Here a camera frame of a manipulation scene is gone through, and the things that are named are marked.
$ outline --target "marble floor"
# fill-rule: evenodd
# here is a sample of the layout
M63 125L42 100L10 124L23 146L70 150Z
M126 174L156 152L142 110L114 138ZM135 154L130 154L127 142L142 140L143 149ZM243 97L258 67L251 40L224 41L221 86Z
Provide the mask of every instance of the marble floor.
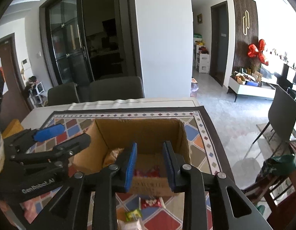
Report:
M244 189L253 184L263 161L272 151L263 136L251 147L260 131L257 124L267 123L267 113L272 100L253 97L238 97L227 94L207 73L193 70L198 82L197 100L207 110L224 146L236 185ZM264 217L270 214L266 203Z

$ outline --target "silver bolt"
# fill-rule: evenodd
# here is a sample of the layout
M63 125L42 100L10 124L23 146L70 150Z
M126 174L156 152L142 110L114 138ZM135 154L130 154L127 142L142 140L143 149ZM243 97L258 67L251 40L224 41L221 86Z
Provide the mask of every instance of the silver bolt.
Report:
M80 179L80 178L83 177L83 173L82 173L82 172L76 172L76 173L74 174L74 177L75 177L76 179Z
M190 170L192 168L192 166L189 164L183 164L182 168L185 170Z
M221 179L225 179L226 178L226 174L224 172L218 172L217 176Z
M54 165L55 165L56 167L62 167L62 166L63 166L63 163L62 163L61 161L56 161L56 162L54 163Z
M110 170L116 170L116 169L118 169L118 165L117 165L117 164L111 164L111 165L109 166L109 169L110 169Z

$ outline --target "gray chair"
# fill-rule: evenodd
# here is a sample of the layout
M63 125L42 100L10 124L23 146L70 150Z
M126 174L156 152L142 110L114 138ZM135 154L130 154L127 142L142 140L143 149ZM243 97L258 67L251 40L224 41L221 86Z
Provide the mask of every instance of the gray chair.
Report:
M58 85L48 91L47 106L72 103L80 103L74 82Z
M283 142L289 144L292 140L296 140L290 139L296 122L296 102L280 86L276 86L275 97L268 111L268 120L269 122L261 131L259 136L257 136L255 141L257 141L268 128L268 126L271 125L273 128L272 130L274 130L274 134L272 135L272 137L276 133L281 139L281 143L273 152L272 156L274 156Z
M143 84L140 77L118 77L102 79L89 85L89 101L127 100L144 98Z

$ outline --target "framed picture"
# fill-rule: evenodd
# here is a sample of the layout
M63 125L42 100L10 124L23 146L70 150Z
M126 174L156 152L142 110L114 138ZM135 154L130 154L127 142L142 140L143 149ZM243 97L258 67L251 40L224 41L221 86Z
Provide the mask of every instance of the framed picture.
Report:
M197 23L198 24L202 23L202 14L197 15Z

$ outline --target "heart-shaped balloon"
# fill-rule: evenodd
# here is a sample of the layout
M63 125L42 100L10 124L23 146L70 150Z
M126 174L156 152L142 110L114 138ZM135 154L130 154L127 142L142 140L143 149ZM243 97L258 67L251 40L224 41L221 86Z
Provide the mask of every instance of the heart-shaped balloon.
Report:
M262 52L258 54L258 59L262 64L265 64L268 66L268 59L264 56Z
M266 45L265 40L263 39L259 40L259 52L264 51L265 45Z
M250 44L248 46L248 53L247 53L248 57L249 58L254 58L258 54L259 54L259 51L258 51L258 48L256 47L256 45L255 44Z

